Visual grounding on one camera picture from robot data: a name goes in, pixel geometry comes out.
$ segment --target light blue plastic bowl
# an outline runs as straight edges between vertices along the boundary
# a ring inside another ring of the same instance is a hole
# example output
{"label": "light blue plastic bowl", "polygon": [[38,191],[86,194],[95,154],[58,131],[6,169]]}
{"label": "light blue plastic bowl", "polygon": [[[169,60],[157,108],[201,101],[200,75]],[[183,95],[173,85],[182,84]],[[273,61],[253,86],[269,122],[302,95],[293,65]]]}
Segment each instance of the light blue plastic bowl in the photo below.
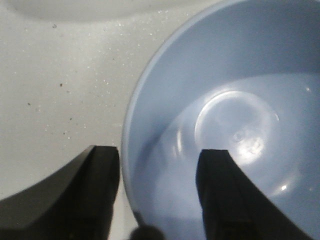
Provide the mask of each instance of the light blue plastic bowl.
{"label": "light blue plastic bowl", "polygon": [[227,149],[320,240],[320,2],[233,0],[183,25],[128,108],[122,168],[133,211],[169,240],[204,240],[201,149]]}

